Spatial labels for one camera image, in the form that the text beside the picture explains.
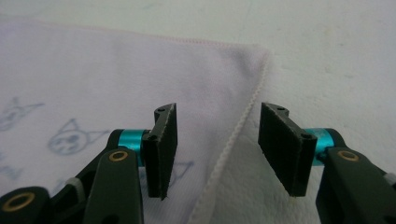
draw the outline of cloth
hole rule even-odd
[[[114,129],[150,129],[177,103],[168,198],[147,223],[204,223],[223,168],[268,73],[259,46],[140,35],[36,21],[0,23],[0,194],[51,195],[97,155]]]

